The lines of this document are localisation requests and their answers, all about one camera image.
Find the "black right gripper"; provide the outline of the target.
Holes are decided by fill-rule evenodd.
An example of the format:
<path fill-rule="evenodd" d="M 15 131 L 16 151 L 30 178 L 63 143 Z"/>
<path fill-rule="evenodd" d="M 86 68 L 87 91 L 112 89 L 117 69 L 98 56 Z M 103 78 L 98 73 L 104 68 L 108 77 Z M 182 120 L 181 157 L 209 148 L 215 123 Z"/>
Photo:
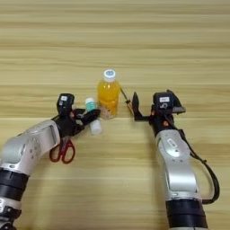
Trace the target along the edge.
<path fill-rule="evenodd" d="M 179 98 L 175 95 L 173 91 L 167 90 L 166 92 L 172 94 L 174 101 L 173 108 L 171 110 L 158 110 L 155 106 L 153 106 L 150 117 L 143 116 L 142 113 L 139 111 L 139 99 L 137 93 L 134 93 L 132 98 L 132 109 L 135 121 L 149 121 L 149 124 L 155 133 L 155 136 L 157 136 L 161 131 L 164 130 L 177 129 L 174 125 L 173 115 L 181 114 L 186 111 L 186 109 L 182 107 Z"/>

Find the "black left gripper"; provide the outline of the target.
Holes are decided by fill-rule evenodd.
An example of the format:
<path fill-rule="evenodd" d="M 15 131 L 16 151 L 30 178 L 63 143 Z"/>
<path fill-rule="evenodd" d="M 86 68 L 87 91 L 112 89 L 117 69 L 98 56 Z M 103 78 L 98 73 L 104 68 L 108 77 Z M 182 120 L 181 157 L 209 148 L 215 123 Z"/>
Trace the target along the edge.
<path fill-rule="evenodd" d="M 61 138 L 74 137 L 84 130 L 84 126 L 89 125 L 93 121 L 97 120 L 101 111 L 94 109 L 87 111 L 85 109 L 61 109 L 58 115 L 53 118 L 55 121 L 58 132 Z"/>

